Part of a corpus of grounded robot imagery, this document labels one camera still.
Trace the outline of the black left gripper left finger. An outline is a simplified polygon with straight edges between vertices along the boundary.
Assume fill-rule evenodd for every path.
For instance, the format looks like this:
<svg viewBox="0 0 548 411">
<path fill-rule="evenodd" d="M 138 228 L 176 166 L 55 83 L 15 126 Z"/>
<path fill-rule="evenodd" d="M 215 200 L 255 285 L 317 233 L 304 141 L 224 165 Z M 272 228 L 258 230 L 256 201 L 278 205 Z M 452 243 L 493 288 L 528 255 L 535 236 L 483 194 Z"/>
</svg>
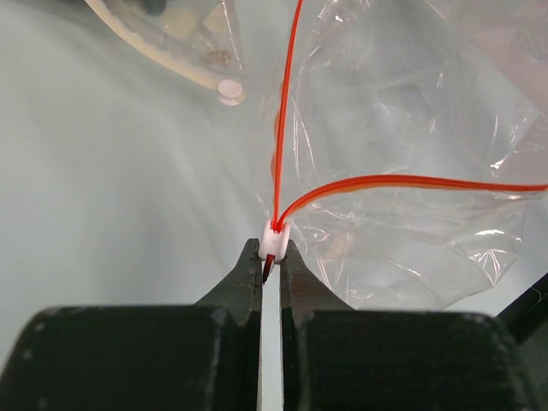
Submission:
<svg viewBox="0 0 548 411">
<path fill-rule="evenodd" d="M 261 261 L 192 305 L 65 306 L 36 313 L 1 374 L 4 410 L 256 410 Z"/>
</svg>

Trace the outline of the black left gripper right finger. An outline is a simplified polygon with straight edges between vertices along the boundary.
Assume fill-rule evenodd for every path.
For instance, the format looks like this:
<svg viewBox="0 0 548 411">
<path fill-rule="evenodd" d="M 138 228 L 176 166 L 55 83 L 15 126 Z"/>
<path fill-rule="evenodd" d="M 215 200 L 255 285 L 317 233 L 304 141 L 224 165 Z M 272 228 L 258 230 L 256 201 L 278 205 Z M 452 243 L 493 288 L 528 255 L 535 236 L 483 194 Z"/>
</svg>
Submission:
<svg viewBox="0 0 548 411">
<path fill-rule="evenodd" d="M 532 410 L 515 340 L 480 313 L 358 311 L 289 244 L 280 266 L 286 410 Z"/>
</svg>

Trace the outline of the clear orange-zip plastic bag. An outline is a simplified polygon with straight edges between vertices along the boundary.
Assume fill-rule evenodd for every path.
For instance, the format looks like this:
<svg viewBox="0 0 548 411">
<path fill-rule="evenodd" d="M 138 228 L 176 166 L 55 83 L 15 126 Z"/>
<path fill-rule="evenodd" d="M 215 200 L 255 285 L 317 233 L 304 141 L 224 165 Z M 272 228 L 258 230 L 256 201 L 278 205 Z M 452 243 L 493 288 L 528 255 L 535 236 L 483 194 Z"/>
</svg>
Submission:
<svg viewBox="0 0 548 411">
<path fill-rule="evenodd" d="M 520 258 L 547 183 L 544 1 L 291 1 L 255 194 L 357 309 L 443 309 Z"/>
</svg>

